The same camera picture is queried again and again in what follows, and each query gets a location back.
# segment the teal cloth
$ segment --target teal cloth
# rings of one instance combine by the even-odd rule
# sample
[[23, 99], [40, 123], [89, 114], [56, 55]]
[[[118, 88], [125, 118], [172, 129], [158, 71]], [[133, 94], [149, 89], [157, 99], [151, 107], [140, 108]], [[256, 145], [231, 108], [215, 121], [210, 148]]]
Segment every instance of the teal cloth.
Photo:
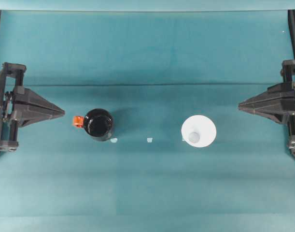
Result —
[[[0, 232], [295, 231], [287, 129], [237, 110], [281, 81], [286, 11], [1, 19], [0, 65], [26, 64], [24, 82], [66, 115], [0, 155]], [[117, 143], [71, 125], [93, 108], [112, 113]], [[196, 114], [216, 125], [209, 147], [182, 141]]]
[[270, 84], [292, 56], [286, 11], [1, 15], [25, 85]]
[[295, 9], [295, 0], [0, 0], [1, 10], [21, 11], [262, 11]]

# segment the black bottle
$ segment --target black bottle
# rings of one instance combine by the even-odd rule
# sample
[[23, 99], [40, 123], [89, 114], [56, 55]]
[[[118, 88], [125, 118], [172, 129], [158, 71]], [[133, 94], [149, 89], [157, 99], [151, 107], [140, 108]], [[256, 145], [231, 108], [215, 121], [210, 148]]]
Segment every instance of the black bottle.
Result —
[[113, 117], [104, 109], [93, 109], [85, 117], [75, 116], [73, 125], [84, 128], [97, 141], [106, 141], [113, 133]]

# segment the white funnel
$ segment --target white funnel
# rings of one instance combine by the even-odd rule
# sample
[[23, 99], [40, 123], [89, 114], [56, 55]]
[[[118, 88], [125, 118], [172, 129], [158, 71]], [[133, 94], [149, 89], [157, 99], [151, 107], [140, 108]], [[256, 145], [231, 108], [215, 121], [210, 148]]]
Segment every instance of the white funnel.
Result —
[[194, 115], [182, 125], [183, 139], [191, 146], [205, 147], [214, 142], [216, 127], [212, 120], [203, 115]]

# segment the orange tab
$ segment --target orange tab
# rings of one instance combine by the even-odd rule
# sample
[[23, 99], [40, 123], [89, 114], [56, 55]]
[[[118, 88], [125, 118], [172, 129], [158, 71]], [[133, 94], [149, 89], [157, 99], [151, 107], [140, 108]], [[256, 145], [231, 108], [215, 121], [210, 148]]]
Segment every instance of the orange tab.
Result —
[[84, 124], [84, 117], [82, 117], [82, 116], [74, 116], [72, 124], [75, 127], [82, 128], [83, 124]]

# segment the teal backdrop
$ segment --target teal backdrop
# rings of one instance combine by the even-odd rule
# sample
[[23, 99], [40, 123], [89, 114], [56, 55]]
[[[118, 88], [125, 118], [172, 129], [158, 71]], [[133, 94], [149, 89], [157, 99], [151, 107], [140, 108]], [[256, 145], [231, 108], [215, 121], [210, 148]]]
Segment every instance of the teal backdrop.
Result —
[[[287, 11], [3, 11], [0, 67], [27, 65], [66, 115], [0, 155], [0, 232], [295, 231], [287, 129], [237, 110], [292, 58]], [[116, 143], [71, 125], [93, 108]], [[182, 141], [196, 114], [216, 125], [209, 147]]]

